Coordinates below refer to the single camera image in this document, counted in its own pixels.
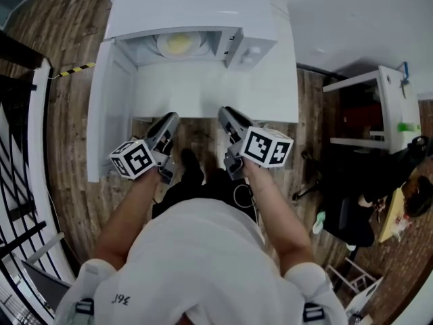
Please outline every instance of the blue object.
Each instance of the blue object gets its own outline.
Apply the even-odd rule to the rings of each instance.
[[[409,67],[407,62],[403,62],[403,66],[405,67],[405,75],[406,77],[401,81],[401,85],[409,84]]]

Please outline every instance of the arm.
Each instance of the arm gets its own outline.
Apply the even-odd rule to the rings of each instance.
[[[143,229],[159,182],[155,167],[134,181],[96,240],[96,259],[107,261],[117,270],[126,263],[129,249]]]
[[[387,196],[385,196],[383,198],[379,198],[377,200],[377,204],[376,204],[376,203],[373,203],[373,201],[367,202],[364,195],[362,194],[358,199],[358,204],[361,207],[367,207],[367,208],[374,207],[374,209],[376,211],[380,212],[382,209],[384,209],[386,207],[386,199],[387,199]]]
[[[269,240],[277,251],[282,276],[295,265],[313,262],[309,235],[270,172],[248,159],[244,159],[244,165]]]

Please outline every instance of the door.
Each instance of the door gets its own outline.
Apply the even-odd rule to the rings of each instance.
[[[137,68],[113,41],[101,43],[87,117],[87,179],[114,169],[108,155],[131,137]]]

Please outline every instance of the white t-shirt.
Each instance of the white t-shirt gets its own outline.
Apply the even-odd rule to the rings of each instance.
[[[282,278],[263,249],[258,226],[241,211],[204,198],[180,202],[144,227],[118,272],[102,260],[86,262],[56,324],[69,323],[74,303],[86,297],[103,325],[173,325],[183,313],[195,325],[302,324],[305,303],[325,315],[311,324],[347,324],[318,265],[302,263]]]

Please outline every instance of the green object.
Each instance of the green object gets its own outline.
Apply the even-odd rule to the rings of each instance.
[[[325,213],[325,211],[317,213],[317,216],[316,216],[316,221],[317,222],[323,223],[325,221],[325,219],[326,219],[326,213]]]
[[[413,123],[399,123],[397,126],[398,131],[421,131],[421,125]]]

